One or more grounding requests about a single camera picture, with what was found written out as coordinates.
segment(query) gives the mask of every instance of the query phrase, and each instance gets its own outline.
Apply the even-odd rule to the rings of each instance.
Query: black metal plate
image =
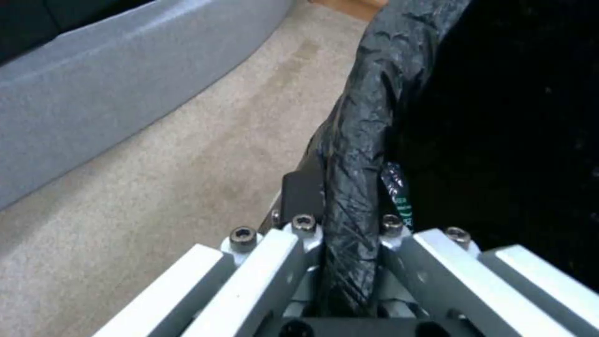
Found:
[[[477,336],[459,320],[414,318],[281,318],[265,324],[255,337],[449,337]]]

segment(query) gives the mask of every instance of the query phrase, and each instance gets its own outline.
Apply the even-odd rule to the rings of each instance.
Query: black fabric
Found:
[[[419,230],[521,244],[599,290],[599,4],[474,1],[396,121]]]
[[[520,243],[597,289],[598,5],[468,3],[391,0],[310,141],[325,181],[321,315],[375,315],[384,160],[405,170],[417,231]]]

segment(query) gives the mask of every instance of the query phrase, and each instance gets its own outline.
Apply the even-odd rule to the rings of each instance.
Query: hex socket bolt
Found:
[[[399,236],[404,228],[404,222],[394,214],[383,215],[383,234],[387,236]]]
[[[309,214],[298,214],[291,220],[291,232],[302,239],[314,236],[316,219]]]
[[[229,235],[231,249],[236,252],[250,252],[256,246],[256,230],[250,227],[237,227]]]
[[[459,227],[448,227],[445,229],[445,235],[465,250],[468,250],[472,241],[470,233]]]

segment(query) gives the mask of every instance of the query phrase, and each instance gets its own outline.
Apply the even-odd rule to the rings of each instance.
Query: white metal bar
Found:
[[[234,270],[230,255],[195,245],[93,337],[178,336]]]
[[[599,296],[516,245],[484,252],[479,260],[577,336],[599,336]]]
[[[182,337],[253,336],[270,313],[283,314],[305,269],[298,237],[271,229]]]
[[[404,239],[385,262],[433,317],[464,314],[485,336],[572,336],[440,230]]]

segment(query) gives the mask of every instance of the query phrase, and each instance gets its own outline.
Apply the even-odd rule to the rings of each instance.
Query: metal frame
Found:
[[[95,337],[253,336],[301,317],[316,292],[323,233],[317,226],[300,239],[297,231],[270,230],[234,273],[232,255],[194,246]],[[377,296],[391,300],[391,317],[450,318],[485,336],[599,336],[599,296],[523,247],[480,254],[440,230],[406,228],[380,245]]]
[[[270,230],[182,337],[252,336],[270,315],[283,314],[305,270],[298,237]]]
[[[495,249],[479,260],[575,335],[599,335],[599,297],[526,248]]]
[[[179,336],[234,270],[231,255],[195,245],[93,337]]]
[[[387,268],[432,317],[465,315],[485,336],[572,336],[550,316],[433,229],[383,245]]]

